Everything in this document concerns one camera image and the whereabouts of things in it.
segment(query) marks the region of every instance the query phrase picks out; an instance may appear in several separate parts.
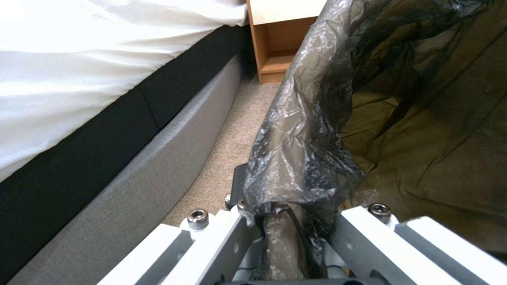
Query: wooden nightstand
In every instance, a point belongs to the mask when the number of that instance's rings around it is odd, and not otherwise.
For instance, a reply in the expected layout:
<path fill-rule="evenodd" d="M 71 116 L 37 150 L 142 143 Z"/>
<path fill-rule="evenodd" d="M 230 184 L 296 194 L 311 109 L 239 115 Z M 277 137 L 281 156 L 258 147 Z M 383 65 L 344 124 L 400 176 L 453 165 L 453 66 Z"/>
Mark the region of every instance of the wooden nightstand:
<path fill-rule="evenodd" d="M 247 0 L 259 81 L 277 83 L 326 0 Z"/>

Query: screw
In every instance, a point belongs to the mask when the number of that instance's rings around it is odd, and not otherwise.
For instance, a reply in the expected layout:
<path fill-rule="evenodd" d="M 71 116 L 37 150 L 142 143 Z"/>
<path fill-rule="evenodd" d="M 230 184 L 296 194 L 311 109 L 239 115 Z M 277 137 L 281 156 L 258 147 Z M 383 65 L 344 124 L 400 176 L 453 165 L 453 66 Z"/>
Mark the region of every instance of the screw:
<path fill-rule="evenodd" d="M 391 218 L 391 209 L 381 203 L 373 203 L 368 206 L 368 212 L 370 212 L 370 214 L 372 214 L 384 224 L 387 224 Z"/>
<path fill-rule="evenodd" d="M 231 193 L 225 194 L 225 209 L 230 210 L 231 209 Z"/>
<path fill-rule="evenodd" d="M 194 230 L 204 229 L 209 224 L 208 211 L 203 209 L 193 209 L 187 215 L 189 226 Z"/>
<path fill-rule="evenodd" d="M 245 199 L 241 198 L 238 200 L 238 209 L 241 209 L 241 210 L 245 209 Z"/>

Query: gray fabric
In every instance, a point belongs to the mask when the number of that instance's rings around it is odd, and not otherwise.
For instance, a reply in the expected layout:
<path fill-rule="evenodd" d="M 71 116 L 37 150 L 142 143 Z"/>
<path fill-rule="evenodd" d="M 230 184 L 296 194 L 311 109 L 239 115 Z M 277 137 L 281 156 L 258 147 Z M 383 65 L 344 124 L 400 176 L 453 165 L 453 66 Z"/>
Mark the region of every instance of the gray fabric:
<path fill-rule="evenodd" d="M 241 64 L 235 56 L 9 285 L 100 281 L 193 183 L 240 79 Z"/>

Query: white bed sheet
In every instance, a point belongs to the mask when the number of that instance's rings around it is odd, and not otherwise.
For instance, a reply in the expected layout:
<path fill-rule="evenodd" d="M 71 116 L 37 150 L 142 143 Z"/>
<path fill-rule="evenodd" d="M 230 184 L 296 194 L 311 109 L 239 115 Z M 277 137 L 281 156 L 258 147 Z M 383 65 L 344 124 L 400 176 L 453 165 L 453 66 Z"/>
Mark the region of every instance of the white bed sheet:
<path fill-rule="evenodd" d="M 244 0 L 0 1 L 0 181 L 216 28 Z"/>

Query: beige carpet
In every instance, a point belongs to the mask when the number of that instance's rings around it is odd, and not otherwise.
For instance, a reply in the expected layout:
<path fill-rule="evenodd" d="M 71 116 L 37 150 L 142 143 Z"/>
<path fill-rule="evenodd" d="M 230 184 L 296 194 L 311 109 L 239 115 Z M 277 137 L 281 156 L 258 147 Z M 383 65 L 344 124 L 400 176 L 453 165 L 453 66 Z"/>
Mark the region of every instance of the beige carpet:
<path fill-rule="evenodd" d="M 239 85 L 231 110 L 208 160 L 187 193 L 162 220 L 179 226 L 187 213 L 203 208 L 215 214 L 225 208 L 234 168 L 247 162 L 255 135 L 279 84 L 259 85 L 257 76 L 246 76 Z"/>

